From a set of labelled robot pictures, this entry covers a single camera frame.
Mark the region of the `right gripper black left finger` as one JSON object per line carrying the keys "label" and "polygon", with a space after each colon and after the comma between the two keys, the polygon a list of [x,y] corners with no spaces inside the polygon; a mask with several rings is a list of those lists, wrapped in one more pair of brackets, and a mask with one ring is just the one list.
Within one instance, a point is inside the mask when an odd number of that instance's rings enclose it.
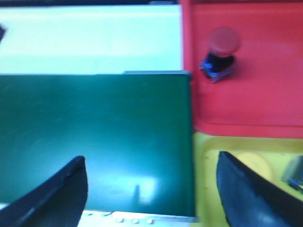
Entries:
{"label": "right gripper black left finger", "polygon": [[76,227],[88,198],[85,158],[77,156],[0,211],[2,227]]}

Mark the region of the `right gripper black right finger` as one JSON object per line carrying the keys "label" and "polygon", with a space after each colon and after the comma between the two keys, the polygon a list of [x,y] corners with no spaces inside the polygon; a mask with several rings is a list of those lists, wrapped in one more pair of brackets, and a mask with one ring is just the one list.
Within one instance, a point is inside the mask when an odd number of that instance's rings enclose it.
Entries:
{"label": "right gripper black right finger", "polygon": [[301,227],[303,202],[278,188],[229,152],[221,151],[216,183],[231,227]]}

